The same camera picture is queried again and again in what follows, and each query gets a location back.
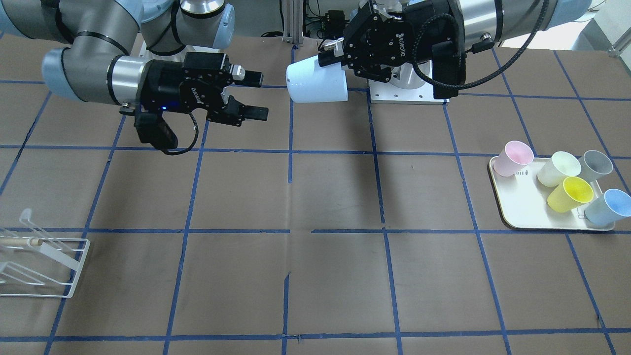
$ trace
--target blue tape grid line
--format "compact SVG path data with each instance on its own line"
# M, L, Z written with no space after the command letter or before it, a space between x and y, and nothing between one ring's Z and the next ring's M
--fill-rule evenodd
M88 213L88 218L86 219L85 226L82 230L82 238L86 238L88 234L88 230L90 228L90 223L92 222L92 217L94 216L94 211L97 208L98 198L101 195L101 191L103 190L103 185L105 184L105 177L107 176L107 172L110 169L110 163L112 162L112 158L114 157L114 152L116 148L116 144L118 143L119 138L121 137L122 128L125 125L125 116L121 117L121 122L119 123L118 130L116 132L116 136L114 137L114 142L110 148L110 153L105 162L105 167L103 168L103 174L101 174L101 180L99 181L97 192L95 193L94 199L92 200L92 205L90 207L90 212ZM57 308L57 315L55 316L55 320L52 324L52 328L50 330L50 337L46 343L46 348L44 349L44 355L50 354L50 349L52 348L52 343L55 339L55 335L57 333L57 328L59 326L59 322L61 321L61 316L64 312L64 308L66 306L67 298L62 298L59 302L59 307Z
M206 121L204 125L204 135L201 140L201 147L204 148L206 144L206 138L208 137L208 126L209 121ZM167 325L167 338L164 342L163 355L168 354L168 348L170 345L171 334L173 333L173 322L175 320L175 311L177 307L177 300L180 294L180 285L182 283L182 273L184 271L184 260L186 259L186 248L188 245L189 233L191 232L191 220L193 216L193 209L195 207L195 197L197 195L197 187L199 182L199 173L201 171L201 164L204 157L204 150L202 149L198 155L197 166L195 168L195 177L193 178L193 186L191 191L191 202L189 204L189 211L186 216L186 225L184 227L184 236L182 237L182 254L180 256L180 262L177 267L177 277L175 279L175 288L173 291L173 300L171 302L171 311L168 316L168 325Z
M399 307L396 301L396 290L394 288L394 272L392 271L392 255L390 253L390 240L386 232L386 211L384 209L384 198L381 189L381 175L379 173L379 155L377 154L377 137L375 136L375 124L370 108L370 90L366 91L366 105L368 109L368 122L370 124L370 141L372 144L372 158L375 165L375 181L377 184L377 197L379 199L379 214L381 216L382 232L384 235L384 248L386 252L386 263L388 267L388 283L390 285L390 298L392 301L392 317L394 321L394 335L396 338L398 355L403 355L403 341L401 340L401 327L399 325Z
M22 156L22 152L24 152L25 146L27 145L28 140L31 138L31 135L33 134L33 130L35 130L35 126L39 122L40 117L42 117L42 113L44 113L44 109L46 108L46 105L48 104L48 101L50 100L51 95L52 93L49 91L48 94L46 95L46 98L44 99L44 102L42 103L42 106L40 107L39 112L37 113L37 116L35 116L35 120L33 121L31 128L28 130L27 136L24 138L24 142L22 142L22 145L20 146L20 150L18 151L18 154L16 155L15 159L13 160L13 163L11 164L11 168L9 168L9 172L4 178L2 185L0 185L0 196L2 196L2 193L4 192L6 185L9 183L9 179L11 179L11 175L13 175L13 171L15 171L15 167L18 165L18 161L20 160L20 157Z
M30 80L0 80L0 84L45 84L43 81Z
M0 145L0 149L16 149L21 145L7 144ZM48 149L48 150L110 150L111 147L92 147L82 145L25 145L24 149ZM147 151L155 152L151 147L116 147L115 150L125 151ZM240 149L240 148L193 148L192 152L213 152L213 153L268 153L268 154L347 154L347 155L372 155L374 152L367 150L284 150L284 149ZM417 155L417 156L442 156L455 157L455 153L450 152L384 152L377 151L377 155ZM497 153L460 153L461 157L494 157ZM612 156L614 160L631 160L631 156Z
M507 330L508 335L542 335L542 334L602 334L602 328L549 328L549 329L515 329ZM631 334L631 328L607 328L609 334ZM401 332L401 338L432 337L496 337L500 330L466 330L446 332ZM392 339L394 332L381 333L308 333L300 335L284 334L221 334L221 335L89 335L89 336L55 336L54 342L145 342L145 341L191 341L191 340L282 340L282 339ZM47 342L50 337L0 337L0 342Z
M572 97L572 96L542 96L542 95L507 95L505 93L474 93L461 92L462 96L486 96L486 97L519 97L523 99L552 99L552 100L585 100L585 101L631 101L624 97Z
M497 67L501 68L502 63L500 63L500 59L497 57L497 53L495 52L495 48L492 49L493 57L495 58L495 62L497 63ZM506 89L509 91L509 97L513 102L513 106L515 106L515 111L517 111L517 116L519 116L519 122L521 126L524 128L524 133L526 134L526 139L528 140L528 145L533 149L533 153L537 156L537 151L534 148L533 140L530 138L530 134L528 133L528 129L526 127L526 122L524 121L524 117L521 115L521 111L519 110L519 106L517 105L517 100L515 99L515 95L513 95L512 90L510 89L509 81L506 78L506 74L502 73L502 79L504 79L504 85L506 85Z
M296 50L298 46L292 46L292 64L296 62ZM293 99L289 98L289 151L288 161L289 166L287 169L287 183L291 184L293 181Z
M568 74L567 70L565 69L565 66L563 65L563 62L561 62L561 58L559 58L558 53L556 51L552 51L552 53L554 53L554 56L556 57L556 59L558 61L558 64L561 66L561 69L563 70L563 74L565 74L565 77L567 78L567 81L569 81L570 86L572 87L572 90L576 94L576 97L579 99L579 102L581 103L583 111L585 111L585 115L587 116L587 119L589 120L589 124L591 124L592 128L594 129L594 132L595 132L596 136L598 137L598 140L600 141L600 144L603 146L605 154L611 159L611 153L610 153L609 149L607 148L607 146L604 144L603 137L600 135L600 132L598 131L598 129L596 127L596 124L594 124L594 120L592 119L591 115L589 114L589 111L587 110L587 107L585 106L585 102L583 101L583 99L579 95L578 90L576 90L576 86L574 86L574 82L572 82L572 79L570 78L570 75ZM625 187L625 190L627 190L627 193L631 194L631 191L629 190L629 187L628 187L627 183L625 182L624 177L622 177L622 174L620 173L620 170L619 170L618 166L616 165L616 162L613 159L611 161L613 163L613 168L616 170L616 173L620 177L620 181L622 182L622 184Z
M491 288L491 294L493 295L493 302L495 303L495 309L497 311L497 318L499 320L500 329L502 332L502 338L504 339L504 346L506 347L506 353L508 355L512 355L512 352L510 350L509 337L508 337L508 333L506 332L506 325L504 323L504 316L502 314L502 308L500 307L500 300L499 300L499 297L497 296L497 290L495 289L495 283L493 281L493 274L491 273L491 268L488 263L487 253L484 249L482 236L480 235L480 231L478 230L478 223L475 218L475 211L473 210L473 203L472 203L471 195L469 194L467 181L466 181L466 178L464 177L463 164L460 159L460 154L458 152L458 145L456 144L456 136L454 135L454 128L451 125L451 120L449 119L449 113L447 112L447 105L443 105L442 109L445 114L445 120L447 121L447 127L449 129L449 135L451 136L451 143L454 147L454 153L456 153L456 162L458 164L458 170L460 171L460 177L463 179L464 194L467 199L469 213L471 214L471 222L473 223L473 229L476 235L476 239L478 240L478 246L480 248L480 253L482 255L484 268L487 272L488 284Z
M55 233L81 233L83 228L58 228L43 227L46 231ZM24 227L9 227L12 232L28 232ZM474 229L385 229L388 234L474 234ZM384 229L314 229L313 234L381 234ZM478 229L480 234L611 234L611 235L631 235L631 231L566 231L566 230L513 230L513 229ZM150 228L89 228L88 233L141 233L141 234L178 234L184 233L183 229L150 229ZM189 233L195 234L289 234L289 229L189 229Z
M377 197L379 198L379 214L381 223L386 223L386 211L384 210L384 198L381 191L381 176L379 174L379 157L377 154L377 139L375 136L375 124L372 117L372 109L370 108L370 92L366 94L366 105L368 108L368 122L370 124L370 142L372 144L372 158L375 164L375 175L377 178Z
M282 344L281 344L281 355L287 355L287 332L289 327L289 276L292 273L290 272L285 277L284 287L283 287L283 333L282 333Z
M581 279L583 280L583 284L585 285L585 290L587 291L587 295L589 295L589 300L594 307L594 311L598 316L598 321L601 325L601 331L604 333L604 337L607 340L607 344L609 345L609 349L611 350L611 355L616 355L616 349L613 347L613 343L611 342L611 337L609 336L609 331L607 330L607 326L604 324L603 315L600 313L598 309L598 305L596 304L596 298L594 298L594 294L592 293L591 287L589 287L589 283L587 282L587 277L585 276L585 272L583 271L583 266L581 266L581 262L579 261L579 255L576 253L576 249L574 248L574 244L572 243L572 239L570 238L570 234L565 234L565 238L567 240L567 244L570 246L570 250L572 251L572 256L574 257L574 261L576 262L576 267L579 269L579 274L581 275Z

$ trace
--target drying rack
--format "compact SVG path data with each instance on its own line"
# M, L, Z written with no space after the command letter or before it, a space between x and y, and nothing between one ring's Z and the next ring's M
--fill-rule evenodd
M26 233L0 228L0 296L70 298L90 241L55 238L33 223L31 215L30 208L20 215L20 223L30 230Z

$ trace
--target white tray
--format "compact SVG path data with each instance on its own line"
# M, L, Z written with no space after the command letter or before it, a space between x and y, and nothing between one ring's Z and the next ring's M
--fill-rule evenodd
M503 177L493 170L491 158L488 170L495 189L495 196L504 221L518 229L573 229L581 231L610 231L615 222L597 226L585 218L583 205L564 214L552 210L546 199L554 188L547 188L537 180L537 173L549 160L535 158L527 167L510 177ZM603 194L598 182L591 183L594 200Z

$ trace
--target gray cup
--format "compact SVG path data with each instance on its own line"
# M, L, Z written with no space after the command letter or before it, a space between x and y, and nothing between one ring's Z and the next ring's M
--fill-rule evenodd
M611 159L597 150L586 151L579 159L579 162L581 162L581 173L578 177L588 183L596 181L607 174L611 174L613 171Z

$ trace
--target plastic cup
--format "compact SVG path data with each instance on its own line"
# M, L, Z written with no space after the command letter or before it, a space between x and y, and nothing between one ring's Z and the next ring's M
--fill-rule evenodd
M548 206L562 214L591 202L594 190L589 183L579 177L566 177L548 196Z
M556 152L546 162L537 174L541 184L553 188L563 182L568 176L576 176L581 173L581 163L568 152Z
M597 150L586 151L579 162L581 163L581 173L577 176L588 183L611 174L613 171L611 159Z
M341 63L320 67L317 56L287 67L287 89L294 102L347 101L346 74Z
M618 189L607 190L585 208L585 217L599 226L631 217L631 196Z
M493 163L493 170L501 176L511 176L520 171L534 159L533 150L528 144L518 140L506 143L500 155Z

